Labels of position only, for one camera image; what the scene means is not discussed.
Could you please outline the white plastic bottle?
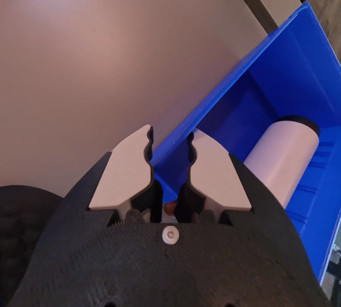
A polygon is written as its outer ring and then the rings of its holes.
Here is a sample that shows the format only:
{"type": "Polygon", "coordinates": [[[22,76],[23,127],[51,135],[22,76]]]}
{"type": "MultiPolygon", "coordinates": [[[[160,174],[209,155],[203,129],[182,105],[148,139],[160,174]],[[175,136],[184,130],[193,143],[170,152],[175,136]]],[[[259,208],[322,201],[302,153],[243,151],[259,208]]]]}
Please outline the white plastic bottle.
{"type": "Polygon", "coordinates": [[[291,121],[274,122],[244,164],[286,208],[318,145],[319,137],[309,127],[291,121]]]}

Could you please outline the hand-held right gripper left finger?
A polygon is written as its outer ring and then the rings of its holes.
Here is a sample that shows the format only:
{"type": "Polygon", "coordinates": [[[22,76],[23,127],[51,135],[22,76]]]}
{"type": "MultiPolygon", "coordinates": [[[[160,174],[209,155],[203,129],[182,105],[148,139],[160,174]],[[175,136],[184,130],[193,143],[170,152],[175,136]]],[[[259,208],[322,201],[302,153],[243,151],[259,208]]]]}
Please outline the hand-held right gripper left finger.
{"type": "Polygon", "coordinates": [[[142,198],[153,186],[154,172],[150,163],[153,127],[145,125],[127,136],[111,151],[108,163],[89,203],[89,210],[116,210],[125,220],[130,209],[143,212],[149,209],[153,198],[142,198]]]}

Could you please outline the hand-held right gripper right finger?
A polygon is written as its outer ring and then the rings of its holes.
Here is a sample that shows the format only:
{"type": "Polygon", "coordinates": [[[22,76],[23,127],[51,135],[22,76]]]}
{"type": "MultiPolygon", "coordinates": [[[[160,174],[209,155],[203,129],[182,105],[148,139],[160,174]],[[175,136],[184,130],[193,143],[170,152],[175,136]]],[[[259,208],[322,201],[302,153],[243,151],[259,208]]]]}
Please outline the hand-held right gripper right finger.
{"type": "Polygon", "coordinates": [[[252,209],[230,153],[215,139],[195,128],[187,139],[190,166],[186,204],[198,215],[210,210],[219,220],[226,210],[252,209]]]}

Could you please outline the blue plastic bin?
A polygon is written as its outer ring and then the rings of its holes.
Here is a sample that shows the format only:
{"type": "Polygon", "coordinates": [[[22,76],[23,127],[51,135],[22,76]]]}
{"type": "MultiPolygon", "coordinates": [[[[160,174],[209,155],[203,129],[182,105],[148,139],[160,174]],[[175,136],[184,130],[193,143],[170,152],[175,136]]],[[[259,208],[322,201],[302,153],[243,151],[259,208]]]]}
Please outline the blue plastic bin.
{"type": "Polygon", "coordinates": [[[198,127],[244,161],[279,117],[302,116],[320,141],[286,208],[321,284],[340,225],[340,64],[308,2],[245,56],[156,148],[152,164],[175,200],[189,166],[186,138],[198,127]]]}

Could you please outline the black bottle lid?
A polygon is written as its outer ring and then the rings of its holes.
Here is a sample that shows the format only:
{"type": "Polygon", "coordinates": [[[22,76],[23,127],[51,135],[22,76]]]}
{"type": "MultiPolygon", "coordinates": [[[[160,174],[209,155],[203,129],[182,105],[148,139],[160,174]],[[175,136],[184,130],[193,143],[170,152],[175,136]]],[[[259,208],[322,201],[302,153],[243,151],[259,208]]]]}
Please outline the black bottle lid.
{"type": "Polygon", "coordinates": [[[302,125],[305,125],[309,127],[311,130],[313,130],[317,134],[318,137],[320,137],[320,132],[321,132],[320,127],[307,117],[302,117],[298,115],[288,115],[288,116],[283,116],[283,117],[278,118],[275,122],[282,122],[282,121],[297,122],[302,125]]]}

